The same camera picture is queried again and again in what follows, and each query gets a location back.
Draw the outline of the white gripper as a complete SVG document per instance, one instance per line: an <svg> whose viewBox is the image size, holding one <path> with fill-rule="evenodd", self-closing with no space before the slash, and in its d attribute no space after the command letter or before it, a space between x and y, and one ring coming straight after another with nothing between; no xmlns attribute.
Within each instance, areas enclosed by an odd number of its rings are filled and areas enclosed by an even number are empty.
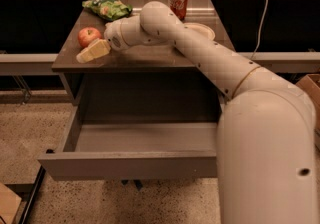
<svg viewBox="0 0 320 224"><path fill-rule="evenodd" d="M96 39L84 48L76 56L77 61L87 63L109 54L111 48L116 51L124 51L140 45L142 43L140 17L132 16L107 23L104 37L107 41Z"/></svg>

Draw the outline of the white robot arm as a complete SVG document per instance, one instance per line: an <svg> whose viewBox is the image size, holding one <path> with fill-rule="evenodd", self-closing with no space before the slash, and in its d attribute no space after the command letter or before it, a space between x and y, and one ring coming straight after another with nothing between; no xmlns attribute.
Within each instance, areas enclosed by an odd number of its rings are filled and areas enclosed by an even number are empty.
<svg viewBox="0 0 320 224"><path fill-rule="evenodd" d="M104 36L78 61L168 42L227 97L216 142L222 224L319 224L316 111L304 91L188 28L161 2L110 23Z"/></svg>

